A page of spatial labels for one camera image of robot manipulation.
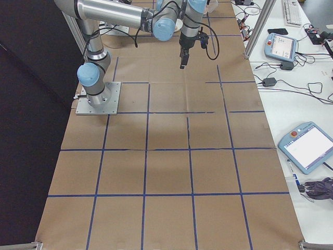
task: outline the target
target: smartphone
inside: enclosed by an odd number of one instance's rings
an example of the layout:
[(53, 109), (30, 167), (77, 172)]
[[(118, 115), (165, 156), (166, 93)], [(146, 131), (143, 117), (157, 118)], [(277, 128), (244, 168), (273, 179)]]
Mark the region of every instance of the smartphone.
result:
[(275, 34), (279, 34), (279, 35), (288, 35), (288, 31), (284, 28), (281, 29), (268, 29), (267, 30), (269, 34), (271, 33), (275, 33)]

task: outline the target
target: touchscreen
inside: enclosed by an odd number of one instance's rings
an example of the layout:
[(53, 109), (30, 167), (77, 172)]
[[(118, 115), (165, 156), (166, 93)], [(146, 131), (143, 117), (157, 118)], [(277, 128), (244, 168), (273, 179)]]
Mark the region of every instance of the touchscreen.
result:
[(320, 160), (333, 149), (333, 142), (315, 126), (303, 132), (299, 138), (291, 141), (284, 148), (302, 165), (308, 169), (312, 163)]
[(292, 56), (293, 39), (275, 35), (272, 54), (290, 59)]

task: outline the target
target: black glove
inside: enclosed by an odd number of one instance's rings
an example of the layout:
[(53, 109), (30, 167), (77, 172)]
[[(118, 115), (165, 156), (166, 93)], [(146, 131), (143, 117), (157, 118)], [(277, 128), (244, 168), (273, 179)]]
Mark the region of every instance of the black glove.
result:
[(333, 199), (333, 179), (310, 181), (304, 184), (306, 194), (312, 199)]

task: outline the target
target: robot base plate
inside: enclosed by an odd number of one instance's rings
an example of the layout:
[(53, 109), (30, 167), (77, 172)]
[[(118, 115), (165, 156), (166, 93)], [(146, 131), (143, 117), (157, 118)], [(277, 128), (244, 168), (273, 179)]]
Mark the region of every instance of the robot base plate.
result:
[[(92, 107), (86, 97), (81, 97), (76, 108), (77, 115), (116, 115), (120, 96), (121, 82), (106, 82), (105, 87), (111, 91), (110, 100), (101, 107)], [(82, 88), (81, 95), (86, 95)]]

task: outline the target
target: metal pole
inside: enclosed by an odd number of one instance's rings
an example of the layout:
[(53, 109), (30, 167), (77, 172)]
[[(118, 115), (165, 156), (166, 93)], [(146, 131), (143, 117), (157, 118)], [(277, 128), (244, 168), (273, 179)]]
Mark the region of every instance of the metal pole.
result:
[(80, 28), (75, 20), (75, 18), (72, 18), (70, 16), (68, 16), (66, 13), (62, 12), (67, 24), (68, 24), (68, 27), (69, 29), (71, 30), (72, 34), (73, 34), (73, 37), (76, 41), (76, 43), (78, 44), (78, 47), (81, 51), (81, 53), (83, 54), (84, 52), (84, 48), (85, 48), (85, 41), (82, 37), (82, 34), (81, 34), (81, 31), (80, 31)]
[(27, 244), (0, 246), (0, 250), (42, 250), (43, 243), (32, 242)]
[(264, 6), (262, 8), (262, 11), (259, 15), (259, 18), (257, 20), (257, 23), (254, 26), (253, 32), (251, 34), (251, 38), (249, 39), (249, 43), (246, 46), (246, 49), (244, 51), (244, 58), (249, 59), (250, 55), (254, 49), (254, 46), (257, 43), (257, 40), (259, 38), (259, 35), (264, 28), (264, 25), (274, 7), (276, 0), (266, 0), (264, 3)]
[(299, 242), (301, 250), (311, 249), (311, 250), (333, 250), (333, 245), (323, 245), (323, 244), (312, 244), (305, 241)]

